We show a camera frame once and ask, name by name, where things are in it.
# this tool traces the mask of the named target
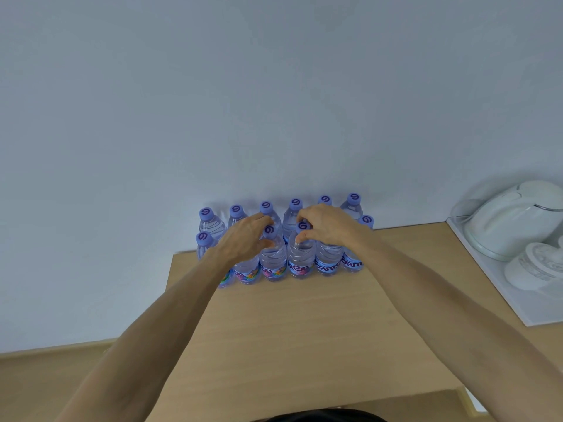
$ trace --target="wooden table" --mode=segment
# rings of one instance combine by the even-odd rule
[[[515,326],[563,368],[563,324],[526,328],[446,223],[375,234]],[[167,287],[195,263],[194,252],[174,255]],[[367,269],[288,276],[215,293],[149,421],[250,421],[459,386]]]

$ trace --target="white wall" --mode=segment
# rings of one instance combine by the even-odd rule
[[[118,336],[197,212],[563,184],[563,0],[1,0],[0,352]]]

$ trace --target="bottle label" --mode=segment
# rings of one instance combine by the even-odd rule
[[[260,272],[260,264],[257,265],[256,269],[253,269],[250,272],[234,271],[236,278],[238,278],[242,283],[250,283],[254,281],[254,279],[258,276],[258,272]]]
[[[260,265],[262,268],[262,272],[264,273],[264,277],[269,278],[271,280],[275,278],[279,278],[285,274],[285,269],[287,268],[287,259],[284,261],[283,266],[278,269],[267,269]]]
[[[301,276],[301,275],[307,275],[309,273],[309,271],[311,271],[312,266],[300,266],[300,265],[294,265],[291,262],[288,262],[289,265],[289,270],[297,275],[297,276]]]
[[[362,261],[360,261],[358,259],[350,258],[346,253],[344,253],[344,255],[342,255],[342,263],[344,265],[346,265],[349,269],[352,269],[354,271],[361,270],[362,266],[364,265],[362,263]]]
[[[229,282],[229,279],[230,279],[232,273],[233,273],[233,270],[229,269],[229,272],[223,277],[223,279],[219,283],[219,287],[225,286]]]
[[[325,262],[321,262],[319,258],[315,256],[315,267],[317,267],[317,269],[319,269],[320,271],[334,272],[336,271],[339,265],[340,265],[340,261],[336,263],[325,263]]]

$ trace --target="wooden floor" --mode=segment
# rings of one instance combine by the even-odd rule
[[[0,359],[0,422],[52,422],[107,348],[101,344]],[[469,418],[455,391],[345,407],[371,412],[389,422],[493,421],[489,416]]]

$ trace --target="white tray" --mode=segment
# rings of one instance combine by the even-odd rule
[[[524,291],[512,286],[504,278],[506,262],[495,261],[479,253],[465,239],[465,218],[467,217],[448,218],[447,224],[522,323],[530,327],[563,321],[563,282],[554,282],[539,291]]]

